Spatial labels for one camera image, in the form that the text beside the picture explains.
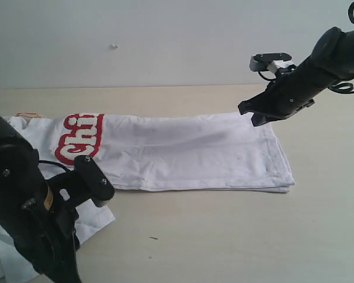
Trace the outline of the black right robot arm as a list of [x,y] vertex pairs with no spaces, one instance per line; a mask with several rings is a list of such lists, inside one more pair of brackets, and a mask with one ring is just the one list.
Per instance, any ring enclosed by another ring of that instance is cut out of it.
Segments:
[[325,89],[353,94],[354,31],[337,27],[326,31],[312,53],[294,65],[286,53],[257,54],[251,58],[250,69],[257,73],[269,71],[274,78],[255,97],[239,103],[244,115],[252,113],[251,122],[258,127],[285,120],[314,104],[314,97]]

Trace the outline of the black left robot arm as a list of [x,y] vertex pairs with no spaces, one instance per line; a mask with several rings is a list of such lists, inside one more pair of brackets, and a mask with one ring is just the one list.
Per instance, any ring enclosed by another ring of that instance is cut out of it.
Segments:
[[16,250],[52,282],[80,282],[76,207],[89,198],[70,170],[45,179],[39,154],[0,117],[0,225]]

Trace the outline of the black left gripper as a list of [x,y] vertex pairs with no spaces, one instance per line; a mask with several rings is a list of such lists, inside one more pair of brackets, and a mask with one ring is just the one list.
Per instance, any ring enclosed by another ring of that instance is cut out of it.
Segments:
[[81,282],[76,207],[88,199],[79,192],[77,173],[68,171],[46,180],[40,172],[5,170],[2,185],[9,190],[3,227],[20,254],[52,282]]

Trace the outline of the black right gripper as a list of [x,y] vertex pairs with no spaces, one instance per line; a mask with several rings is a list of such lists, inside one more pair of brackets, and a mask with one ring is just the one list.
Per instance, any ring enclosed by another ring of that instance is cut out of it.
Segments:
[[252,125],[260,127],[274,121],[265,114],[289,116],[332,83],[333,74],[306,58],[293,72],[279,77],[267,87],[266,98],[255,96],[244,100],[239,103],[238,111],[241,115],[253,113]]

